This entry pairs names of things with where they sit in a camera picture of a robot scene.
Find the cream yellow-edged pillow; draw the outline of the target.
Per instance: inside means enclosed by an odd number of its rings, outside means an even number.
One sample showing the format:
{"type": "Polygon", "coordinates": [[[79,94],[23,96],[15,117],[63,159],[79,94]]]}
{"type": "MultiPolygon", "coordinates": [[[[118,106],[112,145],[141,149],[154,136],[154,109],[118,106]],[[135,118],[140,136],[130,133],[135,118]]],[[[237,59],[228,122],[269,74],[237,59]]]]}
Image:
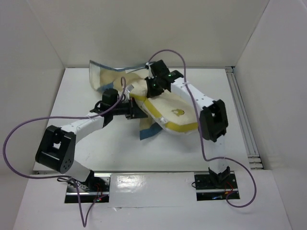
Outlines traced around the cream yellow-edged pillow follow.
{"type": "Polygon", "coordinates": [[[117,90],[121,90],[121,77],[133,87],[128,96],[148,115],[140,120],[140,139],[155,136],[161,130],[170,134],[188,134],[198,128],[194,109],[179,96],[164,91],[159,96],[147,98],[145,79],[136,73],[112,72],[111,81],[117,90]]]}

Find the blue beige striped pillowcase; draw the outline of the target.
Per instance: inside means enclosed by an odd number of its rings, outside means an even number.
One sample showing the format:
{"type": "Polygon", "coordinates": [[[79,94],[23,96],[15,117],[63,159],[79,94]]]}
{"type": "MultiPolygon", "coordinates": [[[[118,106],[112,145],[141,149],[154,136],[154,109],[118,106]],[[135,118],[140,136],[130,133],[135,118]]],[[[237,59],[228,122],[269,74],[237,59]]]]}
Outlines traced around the blue beige striped pillowcase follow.
{"type": "Polygon", "coordinates": [[[147,95],[147,85],[142,73],[147,73],[145,65],[115,69],[95,61],[89,62],[89,81],[93,90],[102,94],[107,89],[116,89],[122,92],[121,78],[126,79],[125,95],[132,96],[139,107],[147,95]]]}

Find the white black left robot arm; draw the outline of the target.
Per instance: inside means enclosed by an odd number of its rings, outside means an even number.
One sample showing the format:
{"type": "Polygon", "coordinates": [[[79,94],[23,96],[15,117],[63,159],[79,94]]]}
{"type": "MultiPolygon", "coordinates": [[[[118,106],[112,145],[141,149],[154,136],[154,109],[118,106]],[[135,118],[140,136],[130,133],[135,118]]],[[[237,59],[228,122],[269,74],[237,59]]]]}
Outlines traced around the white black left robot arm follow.
{"type": "Polygon", "coordinates": [[[74,158],[76,144],[91,133],[107,126],[116,115],[127,119],[147,118],[134,98],[120,96],[115,89],[102,94],[88,118],[64,126],[48,126],[38,147],[35,161],[77,181],[84,191],[104,188],[106,182],[96,177],[94,171],[86,168],[74,158]]]}

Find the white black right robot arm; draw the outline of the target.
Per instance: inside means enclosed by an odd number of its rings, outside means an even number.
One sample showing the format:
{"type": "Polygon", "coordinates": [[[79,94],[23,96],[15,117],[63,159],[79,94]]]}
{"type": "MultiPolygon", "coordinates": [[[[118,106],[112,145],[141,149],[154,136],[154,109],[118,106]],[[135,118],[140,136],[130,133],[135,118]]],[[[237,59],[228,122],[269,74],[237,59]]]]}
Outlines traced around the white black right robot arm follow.
{"type": "Polygon", "coordinates": [[[186,71],[170,71],[163,60],[146,63],[149,76],[145,78],[147,97],[156,98],[165,91],[179,96],[194,107],[201,140],[210,141],[213,157],[204,157],[209,163],[209,182],[215,188],[225,184],[230,175],[230,167],[225,159],[224,136],[228,127],[225,103],[214,100],[190,84],[186,71]]]}

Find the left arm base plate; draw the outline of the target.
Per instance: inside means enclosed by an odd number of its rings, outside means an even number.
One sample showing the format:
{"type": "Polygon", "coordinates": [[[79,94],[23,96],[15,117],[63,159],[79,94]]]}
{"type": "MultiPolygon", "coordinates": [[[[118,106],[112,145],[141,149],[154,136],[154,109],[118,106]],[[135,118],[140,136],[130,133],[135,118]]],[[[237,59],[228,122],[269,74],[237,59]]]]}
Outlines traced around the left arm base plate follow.
{"type": "MultiPolygon", "coordinates": [[[[95,177],[98,177],[102,182],[95,184],[93,188],[87,188],[85,185],[77,182],[81,203],[92,203],[97,199],[97,203],[108,203],[109,202],[109,189],[111,174],[108,173],[95,173],[95,177]]],[[[60,177],[57,179],[60,183],[66,183],[66,193],[65,193],[65,204],[77,204],[77,189],[72,181],[68,181],[67,178],[60,177]]]]}

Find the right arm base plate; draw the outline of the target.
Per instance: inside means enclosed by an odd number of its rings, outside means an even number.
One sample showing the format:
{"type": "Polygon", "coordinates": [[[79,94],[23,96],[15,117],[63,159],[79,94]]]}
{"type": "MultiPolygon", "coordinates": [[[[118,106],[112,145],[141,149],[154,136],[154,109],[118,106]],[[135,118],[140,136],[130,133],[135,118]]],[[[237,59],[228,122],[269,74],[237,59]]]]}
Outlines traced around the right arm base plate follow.
{"type": "Polygon", "coordinates": [[[229,200],[240,199],[236,176],[233,172],[219,185],[213,184],[208,172],[196,172],[191,186],[196,190],[197,201],[226,200],[228,195],[229,200]]]}

